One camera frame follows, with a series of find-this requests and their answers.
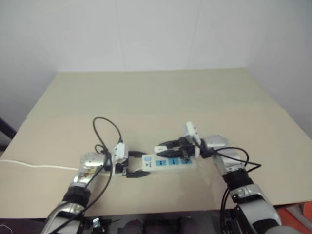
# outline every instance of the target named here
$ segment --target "power cord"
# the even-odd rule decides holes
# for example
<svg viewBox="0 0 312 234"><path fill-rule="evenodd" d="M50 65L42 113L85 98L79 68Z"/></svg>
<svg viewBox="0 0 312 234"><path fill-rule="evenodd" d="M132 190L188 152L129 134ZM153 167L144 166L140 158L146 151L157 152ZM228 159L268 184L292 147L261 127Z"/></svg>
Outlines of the power cord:
<svg viewBox="0 0 312 234"><path fill-rule="evenodd" d="M225 206L226 206L226 201L229 197L229 194L230 194L230 190L226 189L224 194L223 194L223 197L222 197L221 208L220 208L220 220L219 220L221 234L224 233L224 227L226 225L226 223L225 223Z"/></svg>
<svg viewBox="0 0 312 234"><path fill-rule="evenodd" d="M244 162L245 163L245 165L244 166L247 166L247 164L249 163L249 154L247 153L247 151L246 150L244 150L244 149L242 149L242 148L239 148L239 147L223 147L223 148L219 148L219 149L216 149L216 150L214 150L214 153L216 154L218 154L218 155L220 155L220 156L222 156L222 157L227 157L227 158L230 158L230 159L233 159L232 157L229 157L229 156L227 156L227 155L224 155L224 154L221 154L221 153L218 153L219 151L221 151L221 150L240 150L240 151L242 151L242 152L244 152L244 154L246 155L246 160L245 161L243 161L243 160L237 160L237 161L240 161L240 162Z"/></svg>
<svg viewBox="0 0 312 234"><path fill-rule="evenodd" d="M26 167L31 167L31 168L57 168L57 169L78 171L78 168L74 168L74 167L63 167L63 166L55 166L55 165L32 165L26 162L21 162L17 160L9 160L9 159L0 159L0 162L10 162L10 163L19 164L19 165L26 166Z"/></svg>
<svg viewBox="0 0 312 234"><path fill-rule="evenodd" d="M116 130L118 131L118 134L119 134L119 140L118 140L118 143L120 142L123 142L122 141L122 136L121 136L121 133L120 133L120 130L118 129L118 127L113 123L111 122L109 119L107 118L104 118L104 117L96 117L93 119L92 121L92 126L93 126L93 129L94 129L94 132L95 134L97 135L99 141L101 142L101 145L97 144L95 145L95 150L97 151L97 147L100 146L102 147L102 151L101 153L105 154L106 155L106 158L107 160L109 161L110 163L110 175L109 175L109 178L105 184L105 187L102 189L102 191L99 193L99 195L92 201L90 202L83 210L81 210L80 212L78 212L76 215L74 215L73 217L71 217L70 219L68 219L66 222L64 222L63 224L61 224L60 226L58 226L56 229L54 229L52 232L50 232L49 234L56 234L60 229L64 228L67 224L69 224L71 221L73 221L74 219L76 219L77 217L79 217L80 215L84 214L84 212L86 210L88 210L94 203L96 203L99 198L103 195L103 193L106 191L109 183L111 182L111 179L112 179L112 176L113 176L113 162L112 162L112 156L111 156L111 153L109 152L108 148L106 147L104 141L102 140L102 138L100 137L98 131L97 131L97 128L96 128L96 125L95 125L95 122L97 119L103 119L103 120L106 120L108 121L109 123L111 123L115 128ZM96 178L96 176L99 174L99 172L104 168L106 162L103 164L103 166L100 168L100 170L98 170L94 175L93 177L90 179L90 181L86 184L85 186L85 189L87 189L88 185L91 183L92 180L94 180L94 178Z"/></svg>

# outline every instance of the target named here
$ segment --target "red object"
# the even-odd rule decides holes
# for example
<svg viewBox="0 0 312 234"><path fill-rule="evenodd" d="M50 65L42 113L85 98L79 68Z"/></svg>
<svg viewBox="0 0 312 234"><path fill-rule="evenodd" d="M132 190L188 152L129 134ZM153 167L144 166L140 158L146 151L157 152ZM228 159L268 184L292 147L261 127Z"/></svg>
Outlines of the red object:
<svg viewBox="0 0 312 234"><path fill-rule="evenodd" d="M303 215L312 222L312 201L306 202L303 207Z"/></svg>
<svg viewBox="0 0 312 234"><path fill-rule="evenodd" d="M279 216L282 220L283 226L289 226L295 228L302 234L312 234L309 229L307 229L300 221L298 221L286 208L277 209Z"/></svg>

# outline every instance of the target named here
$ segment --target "wire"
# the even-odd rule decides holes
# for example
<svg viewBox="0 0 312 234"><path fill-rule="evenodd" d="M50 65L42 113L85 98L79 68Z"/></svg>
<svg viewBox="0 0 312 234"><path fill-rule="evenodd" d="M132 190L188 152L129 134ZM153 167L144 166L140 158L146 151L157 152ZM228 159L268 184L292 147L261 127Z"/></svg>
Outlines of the wire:
<svg viewBox="0 0 312 234"><path fill-rule="evenodd" d="M0 224L0 227L6 227L7 229L9 229L11 231L11 234L13 234L13 231L11 228L9 228L8 226L4 225L4 224Z"/></svg>
<svg viewBox="0 0 312 234"><path fill-rule="evenodd" d="M193 142L195 144L195 146L197 146L202 152L206 152L206 153L210 153L212 156L213 155L219 155L219 156L222 156L222 157L226 157L226 158L229 158L229 159L232 159L232 160L235 160L235 161L238 161L238 162L243 162L245 166L247 166L247 164L251 164L251 165L255 165L255 167L249 169L247 171L247 173L261 167L261 164L259 163L255 163L255 162L249 162L249 155L247 153L246 150L242 149L242 148L239 148L239 147L223 147L223 148L219 148L219 149L214 149L212 152L208 152L208 150L204 147L201 147L195 139L193 139ZM225 154L222 154L222 153L219 153L219 151L221 150L226 150L226 149L235 149L235 150L240 150L242 152L245 153L246 155L246 160L240 160L240 159L236 159L236 158L233 158L233 157L230 157L230 156L227 156ZM226 228L226 222L225 222L225 207L226 207L226 202L228 200L228 197L230 195L230 190L229 188L227 188L225 191L224 191L224 194L223 194L223 197L222 197L222 201L221 201L221 208L220 208L220 231L221 231L221 234L224 234L224 233L227 233L227 230L225 230Z"/></svg>
<svg viewBox="0 0 312 234"><path fill-rule="evenodd" d="M86 186L84 187L84 189L86 190L87 187L89 186L89 184L95 179L95 177L97 177L97 175L104 169L105 165L106 165L106 162L107 162L107 158L105 160L105 162L103 163L103 165L101 166L101 168L95 172L95 174L92 176L92 178L89 180L89 182L86 184Z"/></svg>
<svg viewBox="0 0 312 234"><path fill-rule="evenodd" d="M97 131L97 128L96 128L96 125L95 125L95 122L97 119L103 119L103 120L106 120L108 121L109 123L111 123L115 128L116 130L118 131L118 134L119 134L119 140L118 140L118 143L120 142L123 142L122 141L122 136L121 136L121 133L120 133L120 130L118 129L118 127L113 123L111 122L109 119L107 118L104 118L104 117L96 117L93 119L92 121L92 126L93 126L93 130L95 132L95 134L97 135L99 141L101 142L101 145L100 144L97 144L95 145L95 151L97 153L102 153L102 154L106 154L106 161L105 163L102 165L101 169L98 170L94 175L93 177L91 178L91 180L86 184L85 186L85 189L87 189L88 185L91 183L91 181L99 174L99 172L105 167L106 165L106 162L107 160L109 160L109 163L110 163L110 174L109 174L109 178L106 182L106 185L104 186L104 188L102 189L102 191L99 193L99 195L92 201L89 203L89 205L87 205L83 210L81 210L80 212L78 212L76 215L74 215L73 217L71 217L70 219L68 219L66 222L64 222L63 224L61 224L59 227L57 227L56 229L54 229L52 232L50 232L49 234L56 234L60 229L64 228L67 224L69 224L71 221L73 221L74 219L76 219L78 216L80 216L81 214L83 214L86 210L88 210L91 206L93 206L94 203L96 203L98 201L98 199L103 195L103 193L106 191L109 183L111 182L111 179L112 179L112 175L113 175L113 162L112 162L112 156L108 150L108 148L106 147L104 141L102 140L102 138L100 137L100 135L98 134L98 131ZM101 152L99 152L97 150L97 147L100 146L103 150Z"/></svg>
<svg viewBox="0 0 312 234"><path fill-rule="evenodd" d="M106 182L105 187L102 189L102 191L99 193L99 195L89 204L87 205L83 210L81 210L80 212L78 212L76 215L74 215L73 217L71 217L70 219L68 219L66 222L64 222L63 224L61 224L58 228L55 228L52 232L50 232L49 234L56 234L59 230L61 230L62 228L64 228L67 224L69 224L71 221L73 221L74 219L76 219L78 216L80 216L81 214L83 214L86 210L88 210L94 203L97 202L97 200L103 195L103 193L106 191L109 183L111 182L112 179L112 175L113 175L113 164L112 164L112 159L109 156L108 158L109 162L110 162L110 175L109 178Z"/></svg>
<svg viewBox="0 0 312 234"><path fill-rule="evenodd" d="M58 168L58 169L78 171L78 168L74 168L74 167L63 167L63 166L55 166L55 165L32 165L32 164L17 161L17 160L0 159L0 162L10 162L10 163L15 163L15 164L19 164L19 165L26 166L26 167L32 167L32 168L45 167L45 168Z"/></svg>
<svg viewBox="0 0 312 234"><path fill-rule="evenodd" d="M101 151L104 150L104 147L103 147L102 145L99 145L99 144L97 144L97 145L94 146L95 151L96 151L98 154L101 154L101 151L98 151L98 149L97 149L98 146L102 148Z"/></svg>
<svg viewBox="0 0 312 234"><path fill-rule="evenodd" d="M108 121L109 123L111 123L111 124L116 128L116 130L117 130L117 132L118 132L118 134L119 134L119 141L118 141L118 143L123 142L122 136L121 136L121 133L120 133L120 130L119 130L119 128L118 128L113 122L111 122L109 119L104 118L104 117L95 117L95 118L93 119L93 121L92 121L93 130L94 130L94 132L96 133L96 135L97 135L99 141L101 142L101 144L102 144L101 146L103 147L103 149L104 149L105 152L108 151L108 149L107 149L107 147L106 147L104 141L102 140L102 138L101 138L100 135L98 134L98 131L97 131L97 128L96 128L96 120L97 120L97 119L103 119L103 120L106 120L106 121Z"/></svg>
<svg viewBox="0 0 312 234"><path fill-rule="evenodd" d="M121 220L121 218L116 219L116 220L112 221L111 223L115 223L115 222L118 222L118 221L120 221L120 220Z"/></svg>
<svg viewBox="0 0 312 234"><path fill-rule="evenodd" d="M227 188L224 191L223 197L222 197L222 202L221 202L221 208L220 208L220 230L221 233L223 234L225 231L225 227L226 227L226 222L225 222L225 206L226 206L226 202L228 200L230 194L230 190Z"/></svg>
<svg viewBox="0 0 312 234"><path fill-rule="evenodd" d="M243 161L243 162L245 162L245 166L247 166L247 164L249 163L249 154L247 153L246 150L244 150L244 149L242 149L242 148L239 148L239 147L223 147L223 148L216 149L216 150L214 150L214 151L217 153L217 152L219 152L219 151L221 151L221 150L230 150L230 149L232 149L232 150L240 150L240 151L244 152L245 155L246 155L246 160Z"/></svg>
<svg viewBox="0 0 312 234"><path fill-rule="evenodd" d="M57 211L60 207L65 206L65 205L67 205L67 204L69 204L69 203L74 203L74 202L75 202L75 201L65 201L64 203L57 205L57 206L49 213L48 217L45 219L45 221L44 221L44 223L43 223L43 226L46 225L46 223L48 222L48 220L49 220L49 218L51 217L51 215L52 215L55 211Z"/></svg>

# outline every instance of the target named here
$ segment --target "white cable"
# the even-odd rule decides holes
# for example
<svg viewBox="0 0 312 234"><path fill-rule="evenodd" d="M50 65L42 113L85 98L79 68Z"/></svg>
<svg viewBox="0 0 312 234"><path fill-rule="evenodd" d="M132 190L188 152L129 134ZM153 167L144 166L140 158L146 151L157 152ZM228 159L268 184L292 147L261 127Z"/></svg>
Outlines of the white cable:
<svg viewBox="0 0 312 234"><path fill-rule="evenodd" d="M26 166L26 167L31 167L31 168L57 168L57 169L66 169L66 170L72 170L72 171L78 171L78 168L74 168L74 167L63 167L63 166L55 166L55 165L32 165L26 162L21 162L21 161L16 161L16 160L8 160L8 159L0 159L0 162L10 162L10 163L15 163L15 164L19 164L22 166ZM99 175L101 176L109 176L109 173L99 173Z"/></svg>
<svg viewBox="0 0 312 234"><path fill-rule="evenodd" d="M12 229L10 229L8 226L4 225L4 224L0 224L0 227L6 227L7 229L9 229L11 231L11 234L13 234Z"/></svg>

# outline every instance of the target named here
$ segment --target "table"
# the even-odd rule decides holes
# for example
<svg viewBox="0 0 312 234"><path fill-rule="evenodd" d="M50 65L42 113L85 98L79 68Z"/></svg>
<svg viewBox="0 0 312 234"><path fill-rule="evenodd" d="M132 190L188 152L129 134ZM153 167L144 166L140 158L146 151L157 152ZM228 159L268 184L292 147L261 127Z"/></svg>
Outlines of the table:
<svg viewBox="0 0 312 234"><path fill-rule="evenodd" d="M183 124L191 120L202 137L226 136L263 165L251 177L273 204L312 197L311 140L245 69L59 73L1 158L78 167L98 143L92 129L96 116L111 119L130 150L148 153L182 136ZM112 149L115 129L104 121L98 128ZM211 159L198 165L192 172L139 179L116 175L86 214L219 209L225 183ZM0 163L0 218L47 217L74 174ZM97 180L93 196L106 179Z"/></svg>

